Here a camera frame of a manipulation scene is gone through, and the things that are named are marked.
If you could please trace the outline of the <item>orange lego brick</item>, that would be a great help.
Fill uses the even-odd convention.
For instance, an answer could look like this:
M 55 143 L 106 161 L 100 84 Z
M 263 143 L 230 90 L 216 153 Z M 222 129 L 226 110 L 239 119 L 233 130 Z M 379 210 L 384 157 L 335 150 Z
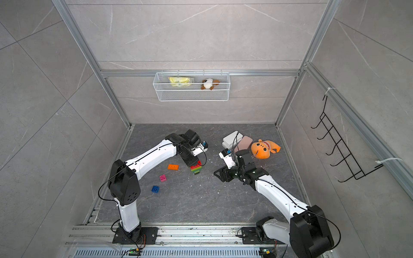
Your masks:
M 179 169 L 179 165 L 177 164 L 169 164 L 167 167 L 168 170 L 178 170 Z

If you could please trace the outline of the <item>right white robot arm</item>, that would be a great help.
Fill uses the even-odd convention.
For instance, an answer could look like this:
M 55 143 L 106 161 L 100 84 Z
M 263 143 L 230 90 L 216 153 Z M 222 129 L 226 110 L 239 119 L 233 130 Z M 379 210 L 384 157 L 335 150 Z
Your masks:
M 216 170 L 214 175 L 222 182 L 240 180 L 254 191 L 265 196 L 286 218 L 286 222 L 267 216 L 258 221 L 255 227 L 243 227 L 244 244 L 270 244 L 280 241 L 292 248 L 299 258 L 317 258 L 333 250 L 338 243 L 334 241 L 323 210 L 308 206 L 294 197 L 261 167 L 257 167 L 248 150 L 232 153 L 224 149 L 219 157 L 225 166 Z

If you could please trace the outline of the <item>magenta lego brick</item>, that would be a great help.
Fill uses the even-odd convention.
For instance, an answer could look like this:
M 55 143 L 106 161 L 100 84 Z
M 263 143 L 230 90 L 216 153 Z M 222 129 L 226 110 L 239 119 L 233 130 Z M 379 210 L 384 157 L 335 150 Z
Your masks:
M 161 176 L 159 176 L 159 178 L 160 178 L 160 181 L 161 181 L 161 182 L 167 181 L 166 175 L 161 175 Z

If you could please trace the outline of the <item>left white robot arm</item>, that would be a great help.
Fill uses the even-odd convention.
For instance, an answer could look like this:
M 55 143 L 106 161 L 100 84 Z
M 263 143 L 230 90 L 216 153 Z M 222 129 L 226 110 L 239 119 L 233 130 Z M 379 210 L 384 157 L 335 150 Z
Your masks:
M 199 135 L 188 130 L 184 134 L 171 133 L 159 144 L 145 153 L 128 161 L 116 160 L 107 182 L 113 201 L 120 215 L 120 226 L 125 233 L 139 233 L 141 222 L 137 211 L 137 198 L 140 195 L 139 181 L 150 170 L 165 160 L 179 155 L 188 166 L 199 162 L 198 155 L 206 154 L 208 143 Z

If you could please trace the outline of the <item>red lego brick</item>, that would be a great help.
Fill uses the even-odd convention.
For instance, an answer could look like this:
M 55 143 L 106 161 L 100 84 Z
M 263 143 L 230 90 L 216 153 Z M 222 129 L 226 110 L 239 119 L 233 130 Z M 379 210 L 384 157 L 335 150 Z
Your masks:
M 194 171 L 194 170 L 199 170 L 199 169 L 201 169 L 201 168 L 202 168 L 202 166 L 201 166 L 201 165 L 199 165 L 199 164 L 197 164 L 197 165 L 195 165 L 195 166 L 191 166 L 191 167 L 190 167 L 191 171 Z

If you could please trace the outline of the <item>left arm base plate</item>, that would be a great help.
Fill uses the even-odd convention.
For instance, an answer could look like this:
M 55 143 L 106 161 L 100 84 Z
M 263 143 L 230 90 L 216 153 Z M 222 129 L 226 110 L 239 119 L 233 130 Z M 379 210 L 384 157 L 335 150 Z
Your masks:
M 112 240 L 113 244 L 121 245 L 154 245 L 158 236 L 157 227 L 137 227 L 132 232 L 118 228 Z

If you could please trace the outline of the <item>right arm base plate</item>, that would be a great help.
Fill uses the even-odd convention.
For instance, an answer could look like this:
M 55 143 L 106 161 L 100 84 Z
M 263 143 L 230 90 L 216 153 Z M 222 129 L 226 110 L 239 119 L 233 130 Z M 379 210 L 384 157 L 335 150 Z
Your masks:
M 237 232 L 244 245 L 270 245 L 275 241 L 281 244 L 290 244 L 289 235 L 285 230 L 269 228 L 267 232 L 260 227 L 242 227 Z

